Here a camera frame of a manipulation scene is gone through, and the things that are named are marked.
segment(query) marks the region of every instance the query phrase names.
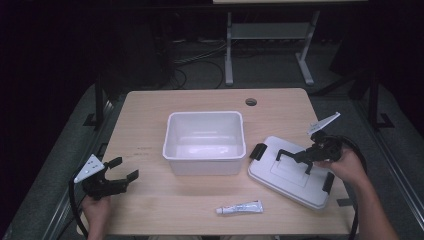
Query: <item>white container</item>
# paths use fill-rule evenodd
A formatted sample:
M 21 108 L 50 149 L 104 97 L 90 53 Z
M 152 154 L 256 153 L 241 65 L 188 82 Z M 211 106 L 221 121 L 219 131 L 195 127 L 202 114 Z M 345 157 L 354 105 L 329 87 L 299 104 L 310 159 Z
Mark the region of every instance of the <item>white container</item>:
M 169 116 L 163 156 L 174 174 L 237 174 L 245 154 L 239 112 L 175 112 Z

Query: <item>cable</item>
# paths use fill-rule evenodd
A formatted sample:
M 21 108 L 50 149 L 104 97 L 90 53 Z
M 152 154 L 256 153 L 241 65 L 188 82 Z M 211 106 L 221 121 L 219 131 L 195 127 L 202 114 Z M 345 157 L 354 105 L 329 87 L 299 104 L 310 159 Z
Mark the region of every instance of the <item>cable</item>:
M 193 62 L 188 62 L 188 63 L 185 63 L 185 64 L 180 64 L 180 66 L 185 66 L 185 65 L 189 65 L 189 64 L 195 64 L 195 63 L 208 63 L 208 64 L 212 64 L 212 65 L 214 65 L 218 68 L 221 77 L 220 77 L 218 85 L 216 87 L 214 87 L 214 89 L 218 89 L 221 86 L 221 84 L 224 82 L 224 71 L 222 70 L 222 68 L 218 64 L 211 62 L 211 61 L 193 61 Z M 186 83 L 187 76 L 185 75 L 185 73 L 182 70 L 179 70 L 179 71 L 181 73 L 183 73 L 185 78 L 186 78 L 184 83 L 182 85 L 179 85 L 180 86 L 179 89 L 182 89 L 184 87 L 184 84 Z
M 81 206 L 82 200 L 78 203 L 78 209 Z M 74 216 L 72 215 L 71 219 L 65 224 L 65 226 L 63 226 L 62 230 L 60 231 L 59 235 L 57 236 L 57 240 L 59 240 L 63 234 L 65 233 L 65 231 L 68 229 L 68 227 L 71 225 L 71 223 L 75 220 Z
M 347 146 L 349 146 L 355 152 L 355 154 L 358 156 L 359 160 L 361 161 L 362 168 L 364 169 L 365 174 L 367 174 L 367 163 L 366 163 L 365 157 L 361 153 L 361 151 L 359 150 L 358 145 L 356 145 L 355 142 L 353 142 L 351 139 L 349 139 L 349 138 L 347 138 L 345 136 L 327 135 L 327 136 L 324 136 L 323 138 L 335 139 L 335 140 L 338 140 L 338 141 L 346 144 Z M 355 239 L 356 231 L 357 231 L 358 225 L 359 225 L 359 220 L 358 220 L 358 204 L 355 204 L 353 206 L 353 209 L 355 210 L 355 216 L 353 217 L 352 228 L 350 229 L 349 238 L 348 238 L 349 240 L 354 240 Z
M 74 215 L 75 221 L 76 221 L 78 227 L 80 228 L 82 234 L 85 236 L 85 238 L 88 238 L 88 231 L 81 221 L 81 218 L 80 218 L 79 213 L 78 213 L 78 208 L 75 204 L 75 193 L 74 193 L 74 188 L 75 188 L 74 178 L 81 171 L 82 167 L 83 166 L 79 167 L 77 169 L 77 171 L 75 171 L 74 174 L 72 175 L 72 178 L 69 180 L 68 194 L 69 194 L 69 203 L 71 205 L 71 210 L 72 210 L 72 214 Z
M 192 61 L 200 60 L 200 59 L 203 59 L 203 58 L 211 57 L 211 56 L 213 56 L 213 55 L 221 52 L 226 47 L 227 47 L 227 44 L 223 44 L 223 45 L 219 46 L 218 48 L 213 49 L 211 51 L 208 51 L 206 53 L 202 53 L 200 55 L 197 55 L 197 56 L 194 56 L 194 57 L 191 57 L 191 58 L 175 60 L 174 63 L 175 64 L 185 64 L 185 63 L 189 63 L 189 62 L 192 62 Z
M 184 77 L 183 83 L 180 85 L 178 79 L 175 76 L 172 76 L 169 82 L 171 83 L 171 85 L 173 87 L 173 90 L 184 89 L 184 85 L 187 82 L 187 75 L 184 73 L 184 71 L 182 71 L 180 69 L 175 69 L 175 71 L 176 72 L 179 72 L 179 73 L 181 73 L 183 75 L 183 77 Z

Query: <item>dark floor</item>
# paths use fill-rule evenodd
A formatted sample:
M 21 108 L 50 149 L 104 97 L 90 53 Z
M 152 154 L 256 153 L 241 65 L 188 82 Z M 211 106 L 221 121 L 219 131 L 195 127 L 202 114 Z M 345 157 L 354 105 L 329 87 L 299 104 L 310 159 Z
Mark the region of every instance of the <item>dark floor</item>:
M 221 43 L 176 43 L 175 59 L 188 59 L 212 49 Z M 307 63 L 315 84 L 306 86 L 294 53 L 302 42 L 246 42 L 240 43 L 234 52 L 234 85 L 222 83 L 223 55 L 202 58 L 199 61 L 177 66 L 175 79 L 162 87 L 171 89 L 213 88 L 304 88 L 316 92 L 341 79 L 329 71 L 338 50 L 338 44 L 314 43 Z M 311 96 L 310 100 L 318 119 L 334 112 L 341 117 L 329 125 L 330 134 L 345 135 L 353 139 L 368 160 L 369 176 L 381 198 L 384 209 L 401 239 L 424 239 L 420 212 L 414 203 L 424 199 L 422 174 L 424 169 L 424 141 L 408 118 L 402 113 L 393 95 L 380 86 L 378 112 L 386 113 L 394 128 L 375 131 L 367 120 L 368 95 L 360 100 L 348 97 L 352 82 L 324 96 Z M 105 108 L 105 122 L 99 131 L 83 126 L 87 115 L 94 109 L 94 87 L 81 97 L 55 146 L 19 211 L 15 215 L 6 239 L 53 239 L 63 230 L 61 239 L 82 239 L 75 231 L 75 222 L 66 228 L 71 219 L 67 207 L 67 181 L 72 172 L 97 153 L 107 143 L 113 126 L 124 103 L 126 91 L 120 92 Z M 304 239 L 307 236 L 282 236 L 282 239 Z M 345 239 L 346 236 L 322 236 Z M 142 237 L 116 237 L 108 239 L 141 239 Z

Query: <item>metal frame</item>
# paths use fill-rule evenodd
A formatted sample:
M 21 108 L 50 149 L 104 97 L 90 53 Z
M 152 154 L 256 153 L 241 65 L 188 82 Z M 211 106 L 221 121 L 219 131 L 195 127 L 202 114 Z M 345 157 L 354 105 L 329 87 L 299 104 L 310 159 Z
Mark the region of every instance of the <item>metal frame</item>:
M 100 129 L 104 121 L 104 112 L 103 112 L 103 89 L 101 77 L 99 76 L 94 84 L 94 91 L 96 96 L 96 113 L 89 114 L 85 119 L 84 126 L 94 126 L 94 130 L 97 131 Z
M 306 64 L 306 55 L 312 42 L 320 11 L 314 11 L 309 23 L 245 23 L 233 24 L 231 12 L 227 19 L 227 52 L 225 55 L 225 84 L 234 84 L 233 67 L 231 61 L 231 45 L 233 39 L 303 39 L 305 44 L 301 52 L 296 53 L 303 78 L 307 85 L 313 85 L 311 73 Z
M 410 207 L 412 214 L 415 216 L 417 223 L 420 225 L 421 229 L 424 231 L 424 203 L 418 197 L 405 173 L 402 171 L 402 168 L 397 163 L 396 157 L 390 150 L 390 147 L 387 146 L 386 140 L 382 134 L 376 130 L 375 126 L 369 121 L 369 115 L 366 113 L 366 110 L 363 106 L 357 101 L 354 101 L 354 106 L 364 121 L 364 126 L 368 126 L 367 130 L 370 135 L 374 138 L 375 143 L 381 150 L 388 168 L 395 180 L 396 184 L 399 187 L 400 192 L 402 193 L 406 203 Z

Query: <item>toothpaste tube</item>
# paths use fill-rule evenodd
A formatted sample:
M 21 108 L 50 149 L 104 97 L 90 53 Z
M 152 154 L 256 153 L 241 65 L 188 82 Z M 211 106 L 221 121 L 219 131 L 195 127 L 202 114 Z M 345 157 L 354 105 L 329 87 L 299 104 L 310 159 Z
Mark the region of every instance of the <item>toothpaste tube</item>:
M 248 203 L 241 203 L 232 206 L 225 206 L 216 209 L 217 214 L 231 213 L 262 213 L 264 211 L 260 200 Z

